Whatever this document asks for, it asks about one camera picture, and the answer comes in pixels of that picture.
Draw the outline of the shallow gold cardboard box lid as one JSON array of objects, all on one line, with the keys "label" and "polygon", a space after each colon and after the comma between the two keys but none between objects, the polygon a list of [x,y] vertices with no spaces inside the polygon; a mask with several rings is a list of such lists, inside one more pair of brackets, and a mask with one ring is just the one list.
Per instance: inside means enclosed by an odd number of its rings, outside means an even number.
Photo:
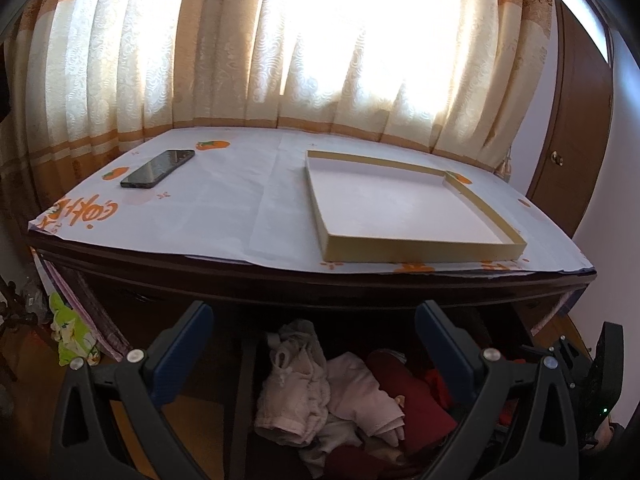
[{"label": "shallow gold cardboard box lid", "polygon": [[526,248],[518,230],[450,171],[309,151],[306,174],[328,261],[501,261]]}]

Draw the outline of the green yellow plush toy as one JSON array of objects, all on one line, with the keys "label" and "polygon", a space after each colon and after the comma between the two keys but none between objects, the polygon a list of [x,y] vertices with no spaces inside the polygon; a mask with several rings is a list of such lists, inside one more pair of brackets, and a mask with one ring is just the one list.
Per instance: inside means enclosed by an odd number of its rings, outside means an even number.
[{"label": "green yellow plush toy", "polygon": [[90,366],[98,365],[100,350],[96,338],[79,315],[57,292],[49,297],[49,308],[53,314],[52,337],[58,343],[58,364],[67,366],[73,359],[83,358]]}]

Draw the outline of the light pink underwear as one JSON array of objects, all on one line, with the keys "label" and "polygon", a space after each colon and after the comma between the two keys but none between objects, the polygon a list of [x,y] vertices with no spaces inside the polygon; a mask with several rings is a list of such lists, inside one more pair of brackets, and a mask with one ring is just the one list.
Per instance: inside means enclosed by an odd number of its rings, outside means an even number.
[{"label": "light pink underwear", "polygon": [[331,396],[329,412],[353,422],[367,437],[393,448],[405,440],[405,415],[395,399],[381,389],[365,362],[347,352],[326,363]]}]

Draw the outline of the beige quilted underwear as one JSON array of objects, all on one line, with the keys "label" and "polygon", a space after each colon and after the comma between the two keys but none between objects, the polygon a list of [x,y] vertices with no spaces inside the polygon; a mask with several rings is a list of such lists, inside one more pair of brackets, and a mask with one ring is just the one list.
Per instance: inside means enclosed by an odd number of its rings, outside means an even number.
[{"label": "beige quilted underwear", "polygon": [[255,430],[274,443],[306,448],[329,416],[326,358],[306,320],[270,334],[268,346],[271,372],[257,401]]}]

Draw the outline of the red underwear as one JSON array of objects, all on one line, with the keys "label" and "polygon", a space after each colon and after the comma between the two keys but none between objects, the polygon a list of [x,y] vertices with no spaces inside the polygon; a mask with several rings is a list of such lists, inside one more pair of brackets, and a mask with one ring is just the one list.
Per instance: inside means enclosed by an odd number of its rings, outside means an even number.
[{"label": "red underwear", "polygon": [[389,396],[404,398],[401,409],[405,415],[404,448],[408,455],[436,448],[457,429],[457,422],[436,401],[428,383],[414,377],[396,356],[374,352],[367,366]]}]

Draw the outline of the black smartphone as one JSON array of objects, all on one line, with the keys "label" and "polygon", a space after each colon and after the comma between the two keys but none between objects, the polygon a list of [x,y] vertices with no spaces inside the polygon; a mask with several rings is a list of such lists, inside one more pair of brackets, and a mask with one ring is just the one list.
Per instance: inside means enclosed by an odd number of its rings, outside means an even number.
[{"label": "black smartphone", "polygon": [[167,150],[158,154],[120,181],[122,188],[154,188],[175,170],[190,162],[194,150]]}]

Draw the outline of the white grey cloth in drawer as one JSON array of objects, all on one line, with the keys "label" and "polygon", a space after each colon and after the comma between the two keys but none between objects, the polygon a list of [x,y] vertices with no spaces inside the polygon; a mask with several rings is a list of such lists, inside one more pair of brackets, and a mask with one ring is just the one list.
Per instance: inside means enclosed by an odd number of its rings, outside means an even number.
[{"label": "white grey cloth in drawer", "polygon": [[326,458],[341,445],[362,445],[357,426],[350,420],[329,415],[326,424],[312,440],[311,445],[299,452],[311,478],[319,479],[326,466]]}]

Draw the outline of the dark wooden desk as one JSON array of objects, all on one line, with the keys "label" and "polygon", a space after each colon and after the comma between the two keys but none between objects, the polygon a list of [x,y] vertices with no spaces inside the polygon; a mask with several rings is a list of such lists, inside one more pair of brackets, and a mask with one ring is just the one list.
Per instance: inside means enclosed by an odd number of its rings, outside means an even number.
[{"label": "dark wooden desk", "polygon": [[[427,300],[434,301],[481,349],[493,348],[503,359],[523,367],[509,390],[520,388],[525,394],[525,404],[516,412],[514,454],[490,468],[488,477],[576,477],[578,437],[567,384],[552,356],[524,356],[527,338],[515,307],[554,297],[576,299],[596,278],[593,270],[329,274],[133,252],[42,233],[29,238],[43,261],[69,278],[73,291],[101,312],[134,310],[125,286],[147,290],[160,304],[142,313],[146,325],[157,324],[164,315],[174,316],[177,323],[195,301],[212,308],[212,331],[192,370],[211,360],[214,385],[227,398],[230,427],[224,435],[224,466],[231,479],[274,476],[271,466],[258,465],[264,449],[248,432],[250,402],[257,396],[260,335],[288,318],[309,315],[338,342],[406,340],[432,360],[416,331],[416,308]],[[137,478],[111,407],[113,401],[122,402],[115,372],[124,361],[83,365],[66,374],[52,431],[53,478]]]}]

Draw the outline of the beige orange patterned curtain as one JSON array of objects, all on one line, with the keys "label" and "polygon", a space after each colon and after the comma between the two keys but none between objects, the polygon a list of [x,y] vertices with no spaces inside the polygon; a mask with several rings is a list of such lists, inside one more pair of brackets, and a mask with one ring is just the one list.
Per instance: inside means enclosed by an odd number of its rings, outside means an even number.
[{"label": "beige orange patterned curtain", "polygon": [[2,44],[1,185],[34,214],[172,128],[290,128],[489,171],[554,0],[28,0]]}]

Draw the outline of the brown wooden wardrobe door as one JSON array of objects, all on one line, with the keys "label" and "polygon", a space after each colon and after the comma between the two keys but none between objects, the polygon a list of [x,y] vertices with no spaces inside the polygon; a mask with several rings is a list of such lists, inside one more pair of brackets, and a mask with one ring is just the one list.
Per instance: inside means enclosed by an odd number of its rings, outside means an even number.
[{"label": "brown wooden wardrobe door", "polygon": [[548,131],[526,197],[567,236],[590,203],[610,134],[613,71],[564,4],[556,11],[559,56]]}]

